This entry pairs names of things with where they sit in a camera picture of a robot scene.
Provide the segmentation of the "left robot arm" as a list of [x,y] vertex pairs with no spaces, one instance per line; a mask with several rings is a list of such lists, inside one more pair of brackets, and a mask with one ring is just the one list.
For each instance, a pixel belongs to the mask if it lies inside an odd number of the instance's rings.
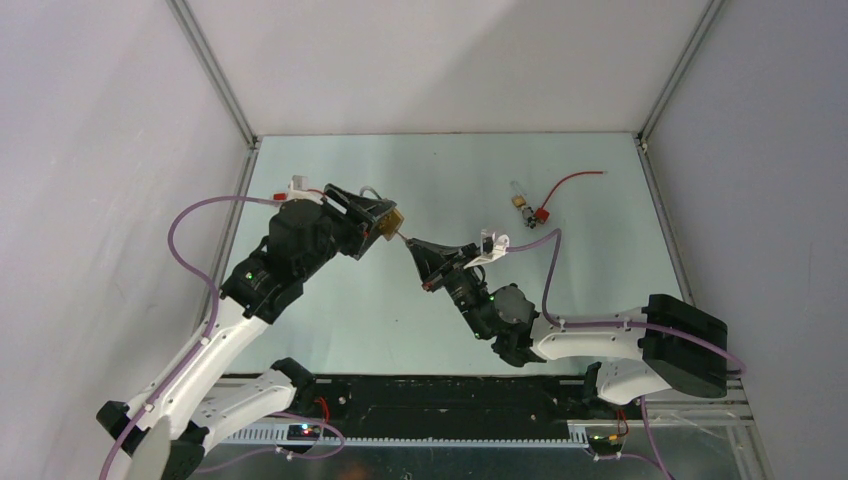
[[313,375],[296,360],[276,361],[225,398],[209,391],[230,364],[298,300],[306,282],[334,257],[360,259],[403,222],[396,203],[335,185],[291,184],[258,245],[222,282],[206,280],[210,309],[168,366],[126,402],[98,411],[113,438],[100,470],[108,478],[119,455],[144,479],[186,479],[235,432],[271,415],[304,416],[316,403]]

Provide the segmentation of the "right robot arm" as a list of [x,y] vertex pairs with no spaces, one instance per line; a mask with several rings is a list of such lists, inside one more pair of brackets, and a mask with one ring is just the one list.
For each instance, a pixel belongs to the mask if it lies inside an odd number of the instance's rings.
[[462,246],[417,238],[405,245],[423,290],[445,291],[474,337],[489,341],[507,364],[594,358],[581,392],[593,417],[606,418],[620,405],[666,390],[705,399],[727,393],[727,325],[684,301],[652,294],[646,305],[623,312],[554,315],[514,283],[488,290],[485,265],[517,250],[505,234]]

